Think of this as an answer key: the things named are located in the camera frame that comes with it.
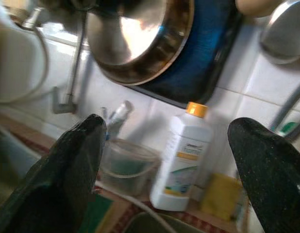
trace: stainless steel pot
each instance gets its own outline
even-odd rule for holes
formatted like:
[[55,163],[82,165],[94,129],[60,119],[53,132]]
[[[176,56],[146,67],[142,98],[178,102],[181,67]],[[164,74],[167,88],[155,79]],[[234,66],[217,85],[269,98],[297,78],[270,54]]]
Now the stainless steel pot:
[[275,64],[300,58],[300,0],[286,0],[275,9],[261,33],[260,45]]
[[194,0],[106,0],[88,13],[87,35],[103,73],[122,85],[158,77],[190,34]]

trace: blue tray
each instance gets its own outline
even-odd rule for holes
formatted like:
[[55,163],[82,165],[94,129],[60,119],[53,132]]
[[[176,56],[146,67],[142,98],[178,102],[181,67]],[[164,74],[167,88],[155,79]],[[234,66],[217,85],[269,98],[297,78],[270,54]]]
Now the blue tray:
[[206,103],[242,19],[234,0],[195,0],[192,29],[181,54],[162,75],[130,88],[181,108],[189,101]]

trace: orange bottle cap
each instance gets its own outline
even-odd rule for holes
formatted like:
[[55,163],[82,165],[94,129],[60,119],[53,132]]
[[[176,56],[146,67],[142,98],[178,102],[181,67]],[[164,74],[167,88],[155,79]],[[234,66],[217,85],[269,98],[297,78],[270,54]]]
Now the orange bottle cap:
[[199,103],[189,102],[186,112],[196,117],[203,118],[206,115],[208,107]]

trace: bottle label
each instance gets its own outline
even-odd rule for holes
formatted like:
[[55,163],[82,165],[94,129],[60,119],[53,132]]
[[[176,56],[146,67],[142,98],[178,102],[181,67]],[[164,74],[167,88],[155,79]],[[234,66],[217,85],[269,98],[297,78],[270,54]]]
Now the bottle label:
[[162,187],[165,194],[177,197],[190,196],[191,186],[207,147],[207,142],[181,137],[171,132],[163,153],[163,165],[159,175],[162,184],[165,184]]

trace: yellow sponge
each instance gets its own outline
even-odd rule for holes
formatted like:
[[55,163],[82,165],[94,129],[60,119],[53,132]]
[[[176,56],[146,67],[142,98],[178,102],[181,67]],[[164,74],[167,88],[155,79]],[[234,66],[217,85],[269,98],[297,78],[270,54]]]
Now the yellow sponge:
[[202,212],[230,220],[242,192],[237,179],[215,173],[200,204]]

